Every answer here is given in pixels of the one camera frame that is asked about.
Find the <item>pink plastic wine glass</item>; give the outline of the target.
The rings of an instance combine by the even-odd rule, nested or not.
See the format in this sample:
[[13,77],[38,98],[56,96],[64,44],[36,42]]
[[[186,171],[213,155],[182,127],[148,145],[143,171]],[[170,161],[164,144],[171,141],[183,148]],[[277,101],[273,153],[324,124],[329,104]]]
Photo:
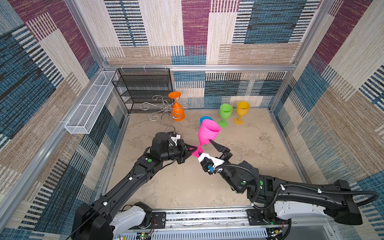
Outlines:
[[202,146],[210,144],[209,140],[214,141],[220,131],[221,127],[218,123],[213,120],[205,120],[199,129],[198,137],[200,145],[198,146],[198,149],[192,153],[192,155],[198,158],[200,156],[199,154],[204,152]]

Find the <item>blue plastic wine glass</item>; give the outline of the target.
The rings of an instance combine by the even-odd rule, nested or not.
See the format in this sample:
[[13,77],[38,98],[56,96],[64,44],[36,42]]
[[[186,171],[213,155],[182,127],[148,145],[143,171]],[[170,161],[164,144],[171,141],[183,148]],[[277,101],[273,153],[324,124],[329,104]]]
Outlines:
[[203,117],[201,117],[201,118],[200,118],[200,125],[202,125],[203,122],[204,122],[205,120],[212,120],[212,118],[209,117],[209,116],[203,116]]

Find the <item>orange plastic wine glass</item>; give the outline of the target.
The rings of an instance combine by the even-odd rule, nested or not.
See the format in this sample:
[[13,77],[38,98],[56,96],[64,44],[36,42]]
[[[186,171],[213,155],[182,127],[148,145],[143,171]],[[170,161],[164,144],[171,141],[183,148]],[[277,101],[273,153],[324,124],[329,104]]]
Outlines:
[[169,93],[168,97],[172,100],[174,100],[171,113],[172,113],[172,118],[176,122],[180,122],[185,119],[185,112],[184,108],[181,104],[178,103],[178,99],[181,97],[180,92],[171,92]]

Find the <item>green plastic wine glass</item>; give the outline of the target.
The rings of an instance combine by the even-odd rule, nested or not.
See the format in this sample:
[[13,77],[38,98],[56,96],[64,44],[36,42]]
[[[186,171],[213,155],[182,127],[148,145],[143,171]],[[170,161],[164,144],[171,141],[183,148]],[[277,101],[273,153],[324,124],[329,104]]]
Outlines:
[[221,120],[218,121],[219,126],[223,129],[228,126],[227,119],[231,116],[233,107],[229,104],[223,104],[220,107]]

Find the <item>yellow plastic wine glass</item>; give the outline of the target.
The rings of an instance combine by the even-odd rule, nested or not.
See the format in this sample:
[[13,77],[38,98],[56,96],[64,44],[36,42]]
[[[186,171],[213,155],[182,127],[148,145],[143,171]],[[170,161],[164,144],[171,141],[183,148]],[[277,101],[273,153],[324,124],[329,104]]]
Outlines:
[[238,105],[237,105],[237,115],[238,117],[234,119],[234,123],[236,125],[242,125],[244,123],[242,117],[244,117],[249,109],[250,109],[251,105],[248,103],[248,102],[239,102]]

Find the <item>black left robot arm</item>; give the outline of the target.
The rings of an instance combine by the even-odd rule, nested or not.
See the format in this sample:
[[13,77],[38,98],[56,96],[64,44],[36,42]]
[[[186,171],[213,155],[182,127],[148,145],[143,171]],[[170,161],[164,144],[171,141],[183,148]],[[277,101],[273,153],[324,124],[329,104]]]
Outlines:
[[137,203],[120,212],[129,198],[163,168],[165,161],[185,162],[197,147],[170,133],[157,133],[152,145],[138,158],[130,172],[109,192],[91,205],[82,204],[75,213],[72,240],[113,240],[132,227],[150,223],[151,208]]

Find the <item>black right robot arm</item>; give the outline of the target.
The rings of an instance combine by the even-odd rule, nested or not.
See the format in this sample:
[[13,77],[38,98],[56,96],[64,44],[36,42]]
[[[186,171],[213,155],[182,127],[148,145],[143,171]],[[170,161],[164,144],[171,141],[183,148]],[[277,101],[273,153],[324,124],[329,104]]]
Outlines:
[[352,191],[347,181],[311,185],[260,175],[259,170],[246,161],[230,163],[232,153],[227,147],[214,141],[211,144],[222,155],[214,158],[200,154],[203,170],[210,175],[219,174],[235,193],[246,193],[252,207],[262,213],[265,220],[321,216],[344,225],[363,223],[359,208],[365,202],[356,203],[353,197],[365,192]]

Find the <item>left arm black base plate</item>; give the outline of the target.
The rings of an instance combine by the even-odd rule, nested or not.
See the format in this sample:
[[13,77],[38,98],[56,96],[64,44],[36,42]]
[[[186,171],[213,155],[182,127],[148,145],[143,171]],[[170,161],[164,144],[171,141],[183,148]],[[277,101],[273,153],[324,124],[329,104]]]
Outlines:
[[145,215],[143,222],[139,227],[143,229],[164,229],[166,227],[166,212],[151,212]]

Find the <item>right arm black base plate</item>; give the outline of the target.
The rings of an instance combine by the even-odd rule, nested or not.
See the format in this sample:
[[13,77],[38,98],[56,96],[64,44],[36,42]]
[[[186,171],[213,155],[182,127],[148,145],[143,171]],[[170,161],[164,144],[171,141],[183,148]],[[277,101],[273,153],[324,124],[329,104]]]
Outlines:
[[250,226],[289,225],[288,220],[278,218],[277,214],[274,212],[274,208],[265,211],[252,208],[246,210],[246,213]]

